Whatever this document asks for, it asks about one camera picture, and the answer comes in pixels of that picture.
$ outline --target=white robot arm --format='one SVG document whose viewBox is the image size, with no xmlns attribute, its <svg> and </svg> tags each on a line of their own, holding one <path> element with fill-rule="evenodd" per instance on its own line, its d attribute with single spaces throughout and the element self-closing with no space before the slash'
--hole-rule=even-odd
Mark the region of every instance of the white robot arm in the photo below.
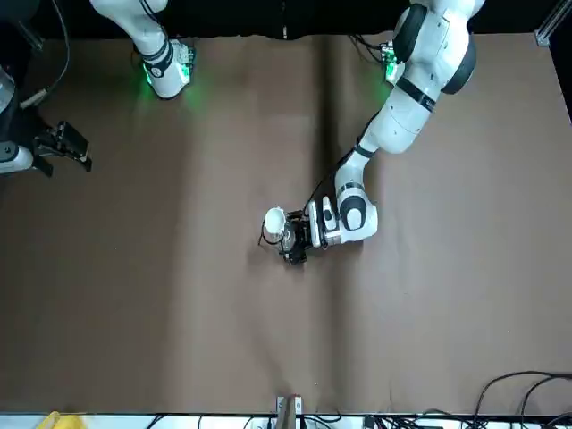
<svg viewBox="0 0 572 429">
<path fill-rule="evenodd" d="M 328 197 L 311 200 L 308 213 L 292 212 L 276 227 L 269 211 L 266 232 L 288 262 L 306 261 L 309 248 L 326 248 L 371 237 L 377 209 L 367 197 L 364 168 L 378 149 L 400 154 L 408 149 L 433 112 L 439 95 L 455 94 L 475 68 L 475 44 L 467 22 L 484 0 L 413 0 L 395 29 L 393 49 L 405 71 L 383 108 L 368 123 L 335 174 L 337 214 Z"/>
<path fill-rule="evenodd" d="M 194 52 L 169 40 L 155 18 L 168 0 L 90 0 L 94 9 L 115 22 L 133 40 L 145 64 L 149 82 L 161 98 L 173 98 L 189 83 Z"/>
</svg>

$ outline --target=brown table surface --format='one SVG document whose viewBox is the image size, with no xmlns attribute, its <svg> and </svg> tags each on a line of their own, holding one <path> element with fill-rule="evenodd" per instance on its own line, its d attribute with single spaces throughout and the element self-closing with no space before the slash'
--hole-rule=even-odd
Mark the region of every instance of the brown table surface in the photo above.
<svg viewBox="0 0 572 429">
<path fill-rule="evenodd" d="M 478 37 L 473 79 L 416 144 L 378 155 L 379 231 L 290 269 L 257 248 L 381 106 L 346 38 L 198 42 L 194 85 L 154 97 L 131 43 L 74 41 L 42 107 L 90 141 L 0 193 L 0 408 L 467 412 L 495 375 L 572 370 L 572 130 L 550 52 Z M 49 58 L 49 63 L 40 65 Z M 48 44 L 31 86 L 63 58 Z M 533 378 L 484 404 L 516 411 Z M 566 383 L 532 413 L 569 403 Z"/>
</svg>

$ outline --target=wire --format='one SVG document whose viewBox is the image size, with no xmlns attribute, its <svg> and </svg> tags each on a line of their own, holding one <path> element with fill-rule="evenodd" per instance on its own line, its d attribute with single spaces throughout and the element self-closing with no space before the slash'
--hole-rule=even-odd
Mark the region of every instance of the wire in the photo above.
<svg viewBox="0 0 572 429">
<path fill-rule="evenodd" d="M 375 57 L 375 55 L 373 55 L 374 60 L 370 60 L 369 58 L 367 58 L 363 52 L 361 52 L 361 49 L 359 48 L 359 44 L 358 42 L 352 37 L 352 36 L 348 36 L 349 41 L 351 42 L 351 44 L 354 46 L 354 48 L 356 48 L 357 54 L 359 55 L 359 58 L 362 61 L 365 61 L 366 63 L 372 64 L 377 66 L 379 64 L 379 62 L 377 61 L 377 57 Z"/>
<path fill-rule="evenodd" d="M 359 43 L 361 43 L 362 45 L 364 45 L 365 47 L 368 47 L 370 49 L 373 49 L 374 51 L 381 51 L 382 47 L 379 45 L 372 45 L 371 43 L 367 42 L 363 36 L 359 35 L 359 34 L 354 34 L 352 35 L 352 37 L 354 37 Z"/>
<path fill-rule="evenodd" d="M 333 418 L 332 420 L 330 420 L 329 418 L 323 418 L 323 417 L 321 417 L 321 416 L 315 416 L 315 418 L 316 418 L 317 420 L 320 420 L 322 423 L 326 423 L 326 424 L 328 424 L 328 423 L 337 423 L 337 422 L 339 422 L 339 421 L 341 420 L 341 418 L 342 418 L 342 415 L 341 415 L 340 411 L 337 411 L 337 413 L 338 413 L 338 415 L 337 415 L 335 418 Z"/>
<path fill-rule="evenodd" d="M 266 236 L 265 236 L 265 221 L 263 219 L 262 221 L 262 226 L 260 227 L 260 237 L 258 237 L 258 246 L 260 246 L 260 241 L 264 240 L 266 244 L 270 245 L 270 246 L 276 246 L 277 244 L 282 244 L 284 237 L 282 236 L 279 240 L 277 241 L 270 241 Z"/>
<path fill-rule="evenodd" d="M 26 100 L 22 101 L 20 103 L 20 109 L 25 109 L 31 105 L 39 105 L 42 101 L 44 101 L 46 97 L 48 97 L 54 91 L 54 88 L 57 87 L 57 85 L 60 83 L 63 75 L 65 75 L 65 73 L 68 71 L 68 66 L 70 65 L 70 37 L 68 35 L 68 29 L 65 26 L 65 20 L 63 19 L 62 11 L 60 10 L 56 0 L 52 0 L 52 6 L 54 7 L 55 14 L 60 21 L 60 25 L 62 26 L 63 42 L 65 44 L 65 63 L 63 64 L 63 68 L 60 71 L 60 75 L 57 77 L 54 83 L 52 83 L 49 87 L 42 88 L 33 96 L 28 97 Z"/>
<path fill-rule="evenodd" d="M 508 373 L 508 374 L 505 374 L 505 375 L 501 375 L 500 377 L 494 378 L 494 379 L 490 380 L 490 381 L 483 387 L 483 390 L 481 391 L 481 394 L 480 394 L 480 396 L 479 396 L 479 399 L 478 399 L 478 401 L 476 402 L 475 412 L 474 412 L 474 414 L 473 414 L 473 425 L 476 425 L 476 423 L 477 423 L 477 419 L 478 419 L 478 417 L 479 417 L 479 411 L 480 411 L 481 406 L 482 406 L 482 404 L 483 404 L 484 394 L 489 390 L 489 388 L 490 388 L 493 384 L 495 384 L 495 383 L 497 383 L 497 382 L 500 382 L 500 381 L 502 381 L 502 380 L 506 380 L 506 379 L 512 378 L 512 377 L 518 377 L 518 376 L 521 376 L 521 375 L 544 375 L 545 377 L 547 377 L 547 378 L 549 378 L 549 379 L 559 378 L 559 379 L 564 379 L 564 380 L 572 380 L 572 374 L 566 374 L 566 373 L 556 374 L 556 373 L 548 373 L 548 372 L 545 372 L 545 371 L 518 371 L 518 372 L 515 372 L 515 373 Z M 533 388 L 531 388 L 531 390 L 533 391 L 533 390 L 536 389 L 538 386 L 540 386 L 540 385 L 542 385 L 542 384 L 548 382 L 547 379 L 544 379 L 544 380 L 546 380 L 546 381 L 543 381 L 542 383 L 537 383 L 537 384 L 535 384 L 535 385 L 533 386 Z"/>
<path fill-rule="evenodd" d="M 380 47 L 378 46 L 374 46 L 374 45 L 370 45 L 367 42 L 365 42 L 364 39 L 359 38 L 357 36 L 348 36 L 349 40 L 351 40 L 351 43 L 353 44 L 353 46 L 356 48 L 357 52 L 359 53 L 359 56 L 363 59 L 366 60 L 368 63 L 370 64 L 375 64 L 375 65 L 383 65 L 383 61 L 380 57 L 376 56 L 374 51 L 378 51 L 381 50 Z M 359 49 L 359 45 L 363 46 L 367 53 L 369 54 L 369 56 L 372 57 L 373 61 L 368 60 L 367 58 L 364 57 L 363 53 L 361 52 L 361 49 Z"/>
<path fill-rule="evenodd" d="M 568 411 L 567 413 L 560 414 L 559 416 L 553 418 L 550 422 L 548 422 L 547 426 L 554 426 L 554 424 L 556 424 L 560 420 L 563 420 L 566 417 L 571 417 L 571 416 L 572 416 L 572 411 Z"/>
<path fill-rule="evenodd" d="M 326 179 L 328 179 L 330 176 L 332 176 L 332 174 L 334 174 L 343 165 L 343 163 L 346 162 L 346 160 L 349 158 L 349 156 L 352 154 L 353 151 L 354 151 L 354 147 L 352 147 L 348 152 L 346 152 L 346 154 L 342 158 L 340 158 L 338 160 L 338 162 L 336 162 L 336 164 L 334 166 L 332 166 L 330 168 L 330 170 L 328 170 L 328 172 L 325 174 L 325 176 L 318 182 L 318 184 L 316 185 L 316 187 L 314 188 L 314 190 L 310 194 L 310 198 L 307 199 L 307 202 L 304 205 L 304 208 L 302 209 L 303 215 L 306 214 L 307 206 L 310 204 L 310 201 L 312 201 L 312 198 L 314 198 L 316 192 L 322 187 L 322 185 L 324 184 Z"/>
<path fill-rule="evenodd" d="M 314 423 L 319 423 L 320 425 L 324 426 L 326 429 L 332 429 L 330 427 L 330 425 L 328 425 L 327 423 L 323 422 L 322 420 L 320 420 L 319 418 L 314 418 L 314 417 L 309 417 L 309 416 L 300 416 L 301 422 L 302 422 L 302 427 L 306 426 L 306 424 L 304 423 L 305 420 L 309 420 L 311 422 Z"/>
<path fill-rule="evenodd" d="M 151 420 L 151 423 L 147 425 L 146 429 L 151 429 L 153 426 L 157 424 L 157 422 L 165 418 L 165 416 L 166 416 L 165 414 L 157 414 L 155 418 Z"/>
<path fill-rule="evenodd" d="M 248 420 L 247 423 L 244 424 L 244 427 L 242 429 L 247 429 L 248 424 L 252 421 L 252 419 L 254 418 L 254 416 L 251 416 Z"/>
<path fill-rule="evenodd" d="M 522 404 L 520 406 L 520 427 L 525 427 L 525 410 L 526 410 L 526 403 L 528 402 L 528 398 L 532 395 L 533 391 L 542 386 L 543 384 L 554 380 L 552 377 L 547 377 L 542 379 L 540 382 L 535 383 L 526 393 L 525 397 L 522 399 Z"/>
</svg>

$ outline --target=yellow object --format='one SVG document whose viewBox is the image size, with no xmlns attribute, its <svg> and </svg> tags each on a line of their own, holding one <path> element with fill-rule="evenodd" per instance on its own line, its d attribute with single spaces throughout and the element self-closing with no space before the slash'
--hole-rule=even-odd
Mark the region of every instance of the yellow object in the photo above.
<svg viewBox="0 0 572 429">
<path fill-rule="evenodd" d="M 87 429 L 80 416 L 60 416 L 54 411 L 39 424 L 37 429 Z"/>
</svg>

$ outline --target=metal frame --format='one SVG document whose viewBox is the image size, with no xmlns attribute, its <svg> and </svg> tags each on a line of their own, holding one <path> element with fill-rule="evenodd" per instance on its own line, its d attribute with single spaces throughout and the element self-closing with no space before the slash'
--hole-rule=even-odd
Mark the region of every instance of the metal frame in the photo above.
<svg viewBox="0 0 572 429">
<path fill-rule="evenodd" d="M 548 14 L 543 24 L 534 31 L 538 46 L 550 46 L 552 33 L 564 21 L 570 11 L 572 11 L 572 0 L 560 0 Z"/>
</svg>

